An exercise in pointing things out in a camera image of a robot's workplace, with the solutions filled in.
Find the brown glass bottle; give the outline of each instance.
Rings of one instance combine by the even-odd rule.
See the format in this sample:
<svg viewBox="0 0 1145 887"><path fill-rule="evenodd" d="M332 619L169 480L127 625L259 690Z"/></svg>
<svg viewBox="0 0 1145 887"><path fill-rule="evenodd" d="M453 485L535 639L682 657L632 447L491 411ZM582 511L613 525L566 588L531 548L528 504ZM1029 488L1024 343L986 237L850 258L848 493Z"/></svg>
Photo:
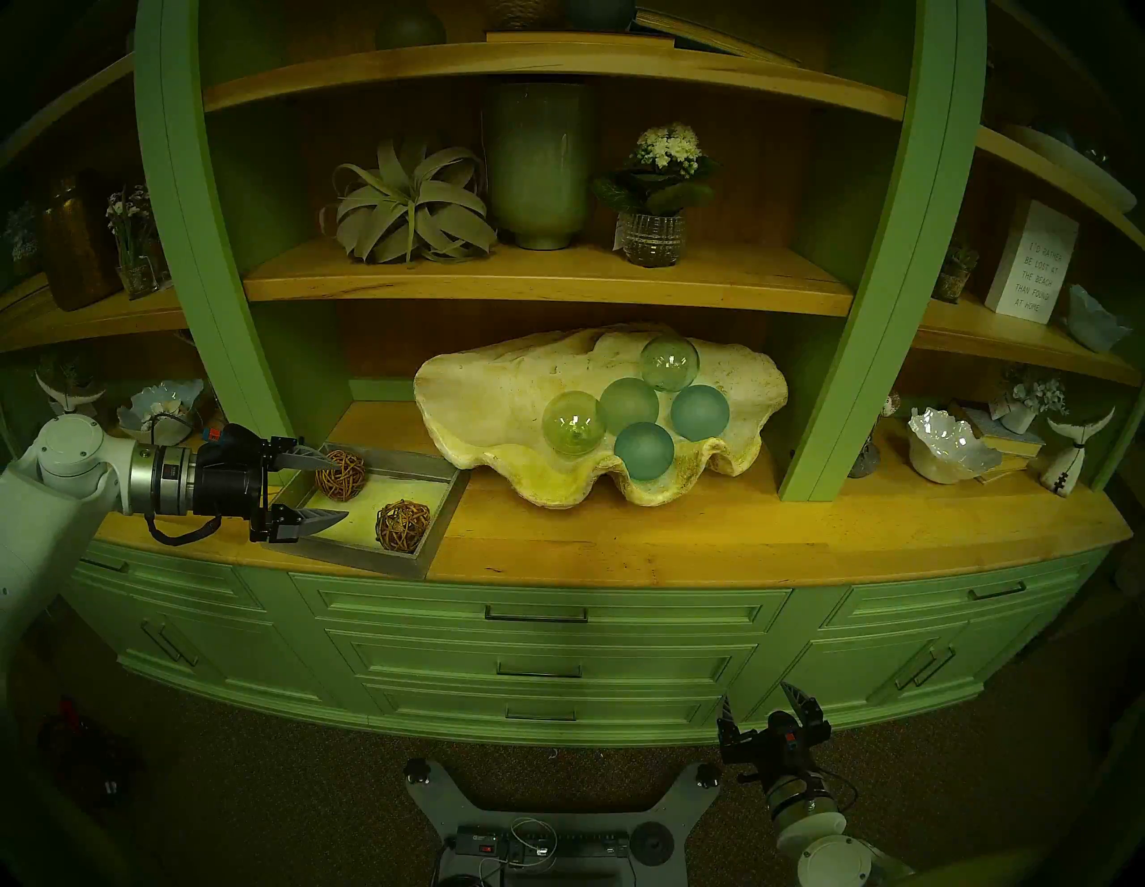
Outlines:
<svg viewBox="0 0 1145 887"><path fill-rule="evenodd" d="M52 298L74 311L123 288L116 274L116 240L104 219L104 198L92 173L52 184L40 214L40 253Z"/></svg>

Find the drawer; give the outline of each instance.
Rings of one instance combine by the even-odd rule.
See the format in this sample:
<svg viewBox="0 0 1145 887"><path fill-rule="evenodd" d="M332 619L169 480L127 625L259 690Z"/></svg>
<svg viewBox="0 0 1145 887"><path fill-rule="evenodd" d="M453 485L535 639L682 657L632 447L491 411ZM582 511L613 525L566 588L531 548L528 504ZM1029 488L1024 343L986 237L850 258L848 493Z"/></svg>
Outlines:
<svg viewBox="0 0 1145 887"><path fill-rule="evenodd" d="M545 724L576 729L615 726L687 727L702 723L719 702L718 696L665 699L626 699L608 696L564 698L553 695L459 694L401 683L365 682L366 690L386 715L417 721L484 722L492 738L504 739L506 729L543 728Z"/></svg>
<svg viewBox="0 0 1145 887"><path fill-rule="evenodd" d="M639 644L615 646L608 644L607 637L592 636L577 643L545 643L544 639L520 643L503 636L411 637L401 628L384 634L326 626L326 634L358 675L484 679L506 690L523 684L576 683L630 689L690 687L711 692L727 687L756 649L752 643L678 643L676 637L655 635Z"/></svg>
<svg viewBox="0 0 1145 887"><path fill-rule="evenodd" d="M965 618L1044 602L1073 594L1091 561L1089 555L1080 555L986 573L856 585L824 627Z"/></svg>
<svg viewBox="0 0 1145 887"><path fill-rule="evenodd" d="M363 623L449 619L493 629L694 633L696 628L766 631L789 588L631 589L498 588L480 585L376 581L291 573L310 612Z"/></svg>
<svg viewBox="0 0 1145 887"><path fill-rule="evenodd" d="M227 564L165 557L102 543L88 546L73 578L97 588L183 607L212 603L263 609L235 569Z"/></svg>

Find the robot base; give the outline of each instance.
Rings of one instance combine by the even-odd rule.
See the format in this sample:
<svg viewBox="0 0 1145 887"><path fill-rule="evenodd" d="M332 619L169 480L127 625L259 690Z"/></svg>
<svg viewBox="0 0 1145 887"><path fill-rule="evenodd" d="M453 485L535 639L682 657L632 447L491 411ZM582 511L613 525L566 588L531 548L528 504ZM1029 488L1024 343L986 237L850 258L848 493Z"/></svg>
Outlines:
<svg viewBox="0 0 1145 887"><path fill-rule="evenodd" d="M719 794L719 770L708 763L689 763L660 802L638 813L513 813L482 810L466 798L457 784L436 761L416 759L405 767L406 790L413 802L433 823L444 841L464 826L480 826L490 831L507 832L511 823L522 816L534 817L552 825L560 834L625 834L633 835L638 826L647 823L663 825L671 840L654 839L650 855L670 854L660 865L645 865L637 857L648 858L649 853L638 848L639 838L632 838L627 856L562 856L556 847L555 861L544 866L544 873L530 874L529 869L507 868L505 885L560 884L561 887L632 887L633 884L657 887L687 887L688 871L684 845L700 822L700 817ZM490 887L500 884L498 866L477 856L458 856L445 852L441 861L441 880L455 874L481 873Z"/></svg>

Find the glass float ball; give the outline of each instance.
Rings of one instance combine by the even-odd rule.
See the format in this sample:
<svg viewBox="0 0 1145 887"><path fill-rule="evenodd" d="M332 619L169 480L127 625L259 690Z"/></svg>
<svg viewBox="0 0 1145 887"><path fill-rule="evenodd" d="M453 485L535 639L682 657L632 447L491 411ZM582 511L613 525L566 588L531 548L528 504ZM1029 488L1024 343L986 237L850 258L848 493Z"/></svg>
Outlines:
<svg viewBox="0 0 1145 887"><path fill-rule="evenodd" d="M672 428L689 441L717 437L731 418L727 398L710 385L689 385L672 401Z"/></svg>
<svg viewBox="0 0 1145 887"><path fill-rule="evenodd" d="M600 396L600 409L611 434L619 434L633 422L654 422L660 417L660 398L643 379L617 379Z"/></svg>
<svg viewBox="0 0 1145 887"><path fill-rule="evenodd" d="M661 391L679 391L700 372L696 347L679 335L657 335L640 353L640 375Z"/></svg>
<svg viewBox="0 0 1145 887"><path fill-rule="evenodd" d="M633 481L655 481L672 465L676 445L672 435L654 422L634 422L616 436L613 448L629 477Z"/></svg>
<svg viewBox="0 0 1145 887"><path fill-rule="evenodd" d="M605 438L605 417L587 391L566 391L548 402L540 428L561 456L584 456Z"/></svg>

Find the green cabinet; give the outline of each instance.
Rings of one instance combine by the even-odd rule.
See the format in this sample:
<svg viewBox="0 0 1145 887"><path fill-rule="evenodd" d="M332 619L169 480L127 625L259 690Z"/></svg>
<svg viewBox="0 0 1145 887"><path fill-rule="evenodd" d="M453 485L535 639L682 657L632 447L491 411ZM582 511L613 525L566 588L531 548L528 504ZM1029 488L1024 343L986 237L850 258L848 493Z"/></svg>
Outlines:
<svg viewBox="0 0 1145 887"><path fill-rule="evenodd" d="M487 742L712 742L789 681L837 727L969 699L1105 552L823 588L450 586L97 546L69 601L135 672L326 723Z"/></svg>

